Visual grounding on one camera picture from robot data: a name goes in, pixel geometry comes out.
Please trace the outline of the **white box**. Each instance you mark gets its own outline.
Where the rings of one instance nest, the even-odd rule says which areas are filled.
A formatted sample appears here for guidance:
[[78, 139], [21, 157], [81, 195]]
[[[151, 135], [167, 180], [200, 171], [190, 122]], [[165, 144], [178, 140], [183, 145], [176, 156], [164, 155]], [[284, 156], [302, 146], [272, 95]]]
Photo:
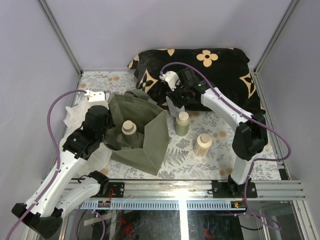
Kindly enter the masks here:
[[173, 101], [167, 96], [166, 97], [166, 102], [169, 110], [169, 114], [173, 117], [176, 118], [179, 113], [185, 111], [185, 106], [183, 105], [181, 108], [177, 107], [174, 105]]

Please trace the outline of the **beige bottle wooden cap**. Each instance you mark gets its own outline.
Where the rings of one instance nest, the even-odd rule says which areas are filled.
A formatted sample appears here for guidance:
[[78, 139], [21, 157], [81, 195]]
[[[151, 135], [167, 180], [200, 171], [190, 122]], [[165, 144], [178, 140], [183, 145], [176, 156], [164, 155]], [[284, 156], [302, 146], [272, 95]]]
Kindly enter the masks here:
[[209, 134], [206, 134], [206, 133], [200, 134], [197, 137], [196, 143], [194, 145], [194, 149], [193, 149], [194, 154], [197, 157], [204, 157], [208, 153], [212, 144], [213, 144], [213, 140]]
[[137, 132], [137, 126], [131, 120], [126, 120], [121, 127], [121, 131], [124, 137], [124, 140], [129, 145], [135, 145], [139, 140], [139, 135]]

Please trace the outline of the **green canvas bag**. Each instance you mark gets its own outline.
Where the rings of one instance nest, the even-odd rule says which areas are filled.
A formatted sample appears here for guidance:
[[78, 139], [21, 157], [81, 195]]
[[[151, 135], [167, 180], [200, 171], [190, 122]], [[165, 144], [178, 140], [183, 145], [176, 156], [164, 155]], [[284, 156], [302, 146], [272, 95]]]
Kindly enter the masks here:
[[[137, 89], [115, 94], [108, 105], [113, 127], [107, 130], [103, 143], [112, 150], [111, 159], [156, 176], [169, 145], [167, 111]], [[136, 125], [134, 144], [125, 140], [125, 121]]]

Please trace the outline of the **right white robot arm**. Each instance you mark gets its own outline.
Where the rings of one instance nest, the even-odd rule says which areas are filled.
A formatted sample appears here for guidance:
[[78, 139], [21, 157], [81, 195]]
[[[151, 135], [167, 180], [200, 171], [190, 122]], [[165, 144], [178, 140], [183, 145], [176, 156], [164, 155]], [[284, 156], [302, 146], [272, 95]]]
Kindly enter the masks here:
[[162, 72], [160, 79], [169, 87], [166, 94], [170, 109], [180, 110], [187, 104], [199, 102], [232, 128], [232, 149], [236, 158], [233, 171], [222, 190], [230, 196], [242, 197], [252, 163], [268, 143], [267, 130], [263, 127], [266, 123], [264, 116], [242, 109], [190, 68]]

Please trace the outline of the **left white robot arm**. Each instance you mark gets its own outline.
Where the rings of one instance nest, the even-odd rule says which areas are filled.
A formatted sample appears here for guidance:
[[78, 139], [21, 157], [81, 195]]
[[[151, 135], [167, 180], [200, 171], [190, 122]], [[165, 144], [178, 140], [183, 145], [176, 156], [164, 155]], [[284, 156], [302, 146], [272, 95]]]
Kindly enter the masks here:
[[24, 203], [16, 203], [11, 212], [43, 238], [51, 238], [63, 219], [92, 196], [105, 197], [110, 190], [109, 178], [98, 170], [86, 173], [80, 185], [63, 195], [65, 187], [90, 156], [100, 147], [113, 119], [107, 107], [90, 107], [81, 126], [71, 133], [62, 146], [58, 160], [40, 187]]

